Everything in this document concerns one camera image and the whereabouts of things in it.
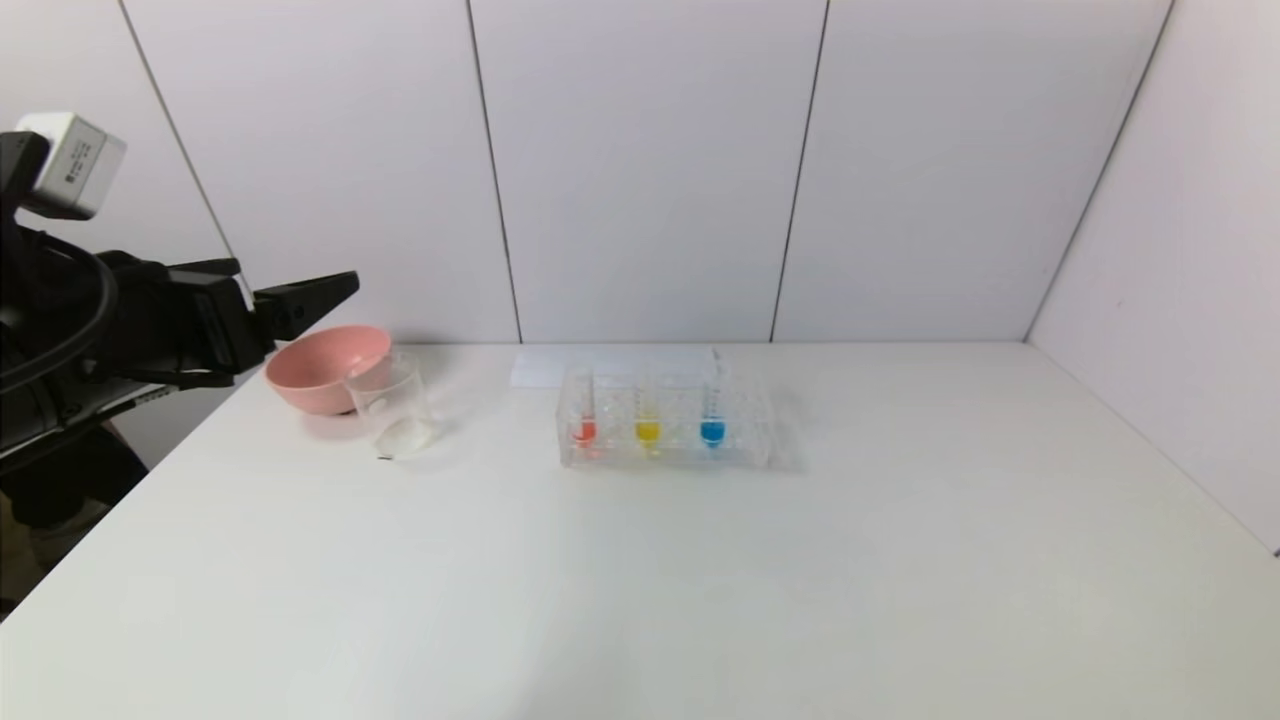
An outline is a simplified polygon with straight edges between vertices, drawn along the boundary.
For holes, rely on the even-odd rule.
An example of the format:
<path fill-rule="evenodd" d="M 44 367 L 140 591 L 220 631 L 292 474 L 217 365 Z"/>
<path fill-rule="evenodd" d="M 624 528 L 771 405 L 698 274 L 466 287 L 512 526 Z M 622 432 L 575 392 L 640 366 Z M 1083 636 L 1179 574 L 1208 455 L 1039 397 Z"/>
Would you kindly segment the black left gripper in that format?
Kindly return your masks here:
<path fill-rule="evenodd" d="M 119 291 L 97 342 L 99 380 L 221 388 L 256 368 L 264 342 L 293 341 L 360 290 L 357 272 L 253 291 L 253 313 L 229 258 L 165 266 L 101 252 Z"/>

